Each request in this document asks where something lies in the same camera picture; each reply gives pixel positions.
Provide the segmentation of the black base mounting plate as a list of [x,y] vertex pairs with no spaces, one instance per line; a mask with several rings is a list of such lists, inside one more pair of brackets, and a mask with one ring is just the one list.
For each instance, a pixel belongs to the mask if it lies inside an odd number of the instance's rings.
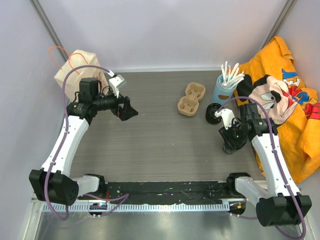
[[108,182],[102,193],[93,195],[115,199],[125,194],[129,194],[125,203],[134,205],[202,204],[244,198],[242,194],[232,192],[225,181]]

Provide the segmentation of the aluminium frame rail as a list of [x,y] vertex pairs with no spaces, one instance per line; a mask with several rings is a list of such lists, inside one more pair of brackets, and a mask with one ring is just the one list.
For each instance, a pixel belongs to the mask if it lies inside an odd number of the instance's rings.
[[242,199],[223,199],[212,203],[174,203],[174,204],[126,204],[129,194],[108,199],[87,193],[79,196],[71,205],[51,203],[56,212],[68,210],[69,212],[89,212],[92,216],[101,216],[108,211],[112,212],[183,212],[183,211],[228,211],[236,215],[241,215],[245,211],[246,197]]

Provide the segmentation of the cream paper bag orange handles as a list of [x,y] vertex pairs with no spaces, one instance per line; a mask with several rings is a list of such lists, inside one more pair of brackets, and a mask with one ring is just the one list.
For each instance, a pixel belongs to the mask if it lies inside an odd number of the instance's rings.
[[[53,49],[63,50],[67,54],[68,60],[62,66],[55,62],[54,58],[52,57],[51,51]],[[59,67],[59,70],[55,74],[54,79],[61,88],[63,86],[65,76],[75,67],[84,65],[100,66],[97,55],[95,53],[79,49],[75,50],[72,54],[69,54],[69,52],[65,50],[63,47],[52,46],[48,50],[48,55],[51,61]],[[101,83],[101,87],[99,88],[101,90],[109,85],[103,70],[93,67],[85,67],[78,69],[74,71],[66,81],[64,93],[70,101],[73,101],[75,92],[79,91],[79,83],[82,78],[97,79]]]

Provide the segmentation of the light blue straw cup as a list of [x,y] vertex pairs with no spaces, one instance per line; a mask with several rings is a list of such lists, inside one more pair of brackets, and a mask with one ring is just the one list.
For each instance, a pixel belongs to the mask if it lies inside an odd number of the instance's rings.
[[232,98],[232,95],[237,88],[236,86],[230,89],[223,87],[222,80],[223,75],[221,74],[216,80],[216,84],[211,95],[211,102],[214,104],[223,105],[227,100]]

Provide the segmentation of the brown pulp cup carrier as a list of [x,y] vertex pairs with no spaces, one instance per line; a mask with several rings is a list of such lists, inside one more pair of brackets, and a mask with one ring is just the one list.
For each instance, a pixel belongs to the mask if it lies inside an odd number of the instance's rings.
[[199,102],[204,98],[205,92],[206,88],[202,84],[189,83],[185,89],[185,96],[177,104],[178,112],[188,117],[194,116],[199,109]]

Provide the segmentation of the black ribbed cup lid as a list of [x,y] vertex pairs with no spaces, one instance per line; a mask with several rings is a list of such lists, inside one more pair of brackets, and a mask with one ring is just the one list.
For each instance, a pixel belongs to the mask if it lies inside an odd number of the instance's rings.
[[219,103],[211,103],[207,106],[206,112],[205,112],[205,119],[209,124],[216,125],[219,124],[222,121],[221,117],[216,117],[215,113],[216,111],[221,107],[222,105]]

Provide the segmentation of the orange cartoon print cloth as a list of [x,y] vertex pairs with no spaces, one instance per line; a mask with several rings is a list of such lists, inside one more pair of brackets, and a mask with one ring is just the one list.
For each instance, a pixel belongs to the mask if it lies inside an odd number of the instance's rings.
[[261,104],[262,118],[277,127],[280,148],[296,184],[320,168],[320,99],[307,88],[294,66],[295,59],[280,36],[275,36],[250,61],[234,92],[238,106],[251,99]]

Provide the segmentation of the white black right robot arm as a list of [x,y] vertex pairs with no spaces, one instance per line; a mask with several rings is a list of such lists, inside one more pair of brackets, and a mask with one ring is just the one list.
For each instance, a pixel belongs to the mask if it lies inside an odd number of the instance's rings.
[[240,118],[230,109],[221,109],[214,116],[222,119],[219,133],[223,149],[231,154],[251,142],[262,165],[267,188],[258,185],[246,172],[231,173],[226,193],[233,198],[242,195],[254,206],[259,223],[264,227],[299,225],[310,210],[312,201],[302,195],[293,181],[280,148],[280,140],[271,120],[262,118],[255,103],[242,105]]

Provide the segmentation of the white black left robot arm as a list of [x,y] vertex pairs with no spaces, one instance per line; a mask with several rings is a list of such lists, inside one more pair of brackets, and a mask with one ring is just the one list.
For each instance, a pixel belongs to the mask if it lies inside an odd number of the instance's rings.
[[70,178],[72,161],[82,137],[99,111],[110,110],[121,121],[127,121],[139,113],[131,106],[130,98],[120,94],[119,87],[125,83],[121,75],[109,80],[108,92],[104,94],[101,83],[91,77],[79,82],[75,93],[77,101],[67,108],[67,117],[58,139],[39,170],[32,170],[29,181],[40,201],[71,206],[85,194],[100,200],[107,192],[105,178],[98,174],[85,174]]

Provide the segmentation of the black coffee cup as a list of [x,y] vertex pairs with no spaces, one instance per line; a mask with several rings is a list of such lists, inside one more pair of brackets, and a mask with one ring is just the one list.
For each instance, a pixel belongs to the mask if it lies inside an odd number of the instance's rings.
[[233,153],[235,153],[236,151],[239,150],[239,148],[236,145],[229,144],[227,142],[225,142],[223,144],[222,148],[223,148],[224,152],[227,153],[227,154],[233,154]]

